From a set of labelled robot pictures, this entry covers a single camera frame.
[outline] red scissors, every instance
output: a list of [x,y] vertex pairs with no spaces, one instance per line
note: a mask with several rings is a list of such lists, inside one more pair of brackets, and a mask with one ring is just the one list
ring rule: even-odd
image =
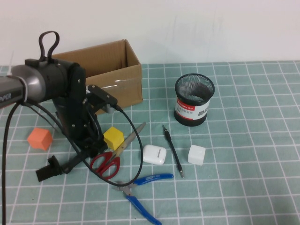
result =
[[[142,123],[137,129],[136,131],[138,133],[140,133],[140,131],[145,127],[146,123]],[[95,163],[95,161],[101,157],[104,157],[104,161],[102,162],[102,164],[95,169],[95,171],[97,173],[99,173],[100,176],[103,177],[103,174],[105,171],[107,171],[111,166],[116,165],[116,170],[111,174],[108,175],[104,178],[106,178],[107,180],[113,178],[119,171],[120,169],[120,157],[119,155],[122,153],[122,151],[135,139],[136,134],[135,132],[132,132],[126,139],[125,141],[118,147],[118,149],[114,152],[112,151],[108,151],[108,152],[104,152],[100,155],[97,155],[96,157],[93,158],[93,160],[90,163],[90,166],[93,167],[93,164]]]

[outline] orange cube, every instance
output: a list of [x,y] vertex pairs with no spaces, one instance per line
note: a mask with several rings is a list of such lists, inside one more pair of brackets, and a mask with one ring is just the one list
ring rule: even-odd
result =
[[27,138],[27,141],[33,149],[42,149],[46,151],[52,143],[52,136],[49,130],[34,128]]

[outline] white cube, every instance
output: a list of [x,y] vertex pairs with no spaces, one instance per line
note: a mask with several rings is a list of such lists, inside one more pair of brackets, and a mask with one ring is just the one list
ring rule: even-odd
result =
[[189,149],[187,161],[196,165],[203,165],[205,148],[197,145],[192,145]]

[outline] white wall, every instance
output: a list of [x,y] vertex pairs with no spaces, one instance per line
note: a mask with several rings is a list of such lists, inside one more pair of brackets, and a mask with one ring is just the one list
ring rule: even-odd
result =
[[0,0],[0,65],[47,30],[56,53],[127,38],[141,63],[300,59],[299,0]]

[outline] yellow cube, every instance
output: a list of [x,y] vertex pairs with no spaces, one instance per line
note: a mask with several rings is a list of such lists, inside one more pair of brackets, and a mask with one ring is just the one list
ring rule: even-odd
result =
[[116,150],[124,142],[124,135],[117,128],[111,127],[104,133],[104,141],[110,149]]

